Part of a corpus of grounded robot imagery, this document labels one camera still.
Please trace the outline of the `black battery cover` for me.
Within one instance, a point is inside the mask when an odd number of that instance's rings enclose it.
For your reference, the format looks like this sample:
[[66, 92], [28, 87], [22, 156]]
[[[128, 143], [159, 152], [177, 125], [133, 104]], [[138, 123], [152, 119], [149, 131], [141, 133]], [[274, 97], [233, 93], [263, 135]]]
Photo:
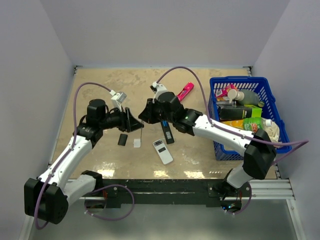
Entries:
[[127, 134], [124, 134], [124, 133], [121, 133], [119, 135], [119, 139], [118, 139], [118, 145], [119, 146], [125, 146], [126, 143], [127, 143], [127, 139], [128, 139], [128, 135]]

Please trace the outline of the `white battery cover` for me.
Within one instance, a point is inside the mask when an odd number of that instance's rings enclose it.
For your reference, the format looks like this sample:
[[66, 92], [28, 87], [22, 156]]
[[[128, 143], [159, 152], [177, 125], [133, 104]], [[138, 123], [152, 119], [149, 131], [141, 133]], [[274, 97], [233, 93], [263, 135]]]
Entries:
[[133, 140], [133, 147], [134, 148], [140, 148], [141, 147], [141, 139], [140, 138], [135, 138]]

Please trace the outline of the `black remote control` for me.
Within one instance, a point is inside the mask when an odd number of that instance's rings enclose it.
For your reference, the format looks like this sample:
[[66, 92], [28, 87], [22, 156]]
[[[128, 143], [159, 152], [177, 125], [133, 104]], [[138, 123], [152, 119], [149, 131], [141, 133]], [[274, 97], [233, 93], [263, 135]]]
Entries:
[[175, 142], [175, 140], [173, 138], [169, 123], [167, 122], [167, 126], [163, 126], [163, 121], [161, 121], [161, 127], [162, 127], [162, 131], [163, 131], [166, 143], [168, 145], [173, 144]]

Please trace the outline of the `white remote control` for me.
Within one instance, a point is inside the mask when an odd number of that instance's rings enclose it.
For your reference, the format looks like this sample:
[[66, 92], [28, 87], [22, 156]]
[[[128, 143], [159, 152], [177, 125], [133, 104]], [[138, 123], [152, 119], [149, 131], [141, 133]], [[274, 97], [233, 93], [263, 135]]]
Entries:
[[174, 159], [172, 155], [170, 154], [167, 146], [161, 139], [154, 141], [152, 145], [164, 165], [167, 165], [173, 162]]

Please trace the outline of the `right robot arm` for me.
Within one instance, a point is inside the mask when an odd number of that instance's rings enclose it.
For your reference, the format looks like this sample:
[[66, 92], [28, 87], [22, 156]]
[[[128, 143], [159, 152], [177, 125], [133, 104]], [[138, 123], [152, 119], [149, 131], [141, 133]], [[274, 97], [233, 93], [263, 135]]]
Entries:
[[223, 192], [230, 197], [248, 181], [265, 179], [277, 155], [263, 129], [252, 132], [215, 121], [198, 110], [185, 108], [173, 92], [148, 98], [138, 117], [148, 124], [167, 121], [181, 133], [218, 142], [243, 156], [243, 163], [229, 172], [222, 185]]

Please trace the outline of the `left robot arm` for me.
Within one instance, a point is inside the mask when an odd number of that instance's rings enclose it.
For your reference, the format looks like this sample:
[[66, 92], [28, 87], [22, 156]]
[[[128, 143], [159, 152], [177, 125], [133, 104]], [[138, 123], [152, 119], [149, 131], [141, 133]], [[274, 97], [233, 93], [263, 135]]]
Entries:
[[86, 194], [99, 196], [104, 190], [100, 173], [86, 170], [69, 182], [82, 159], [96, 146], [104, 130], [117, 128], [130, 133], [144, 127], [128, 107], [108, 109], [102, 99], [89, 102], [74, 135], [57, 160], [37, 178], [24, 184], [24, 212], [48, 223], [59, 224], [68, 208]]

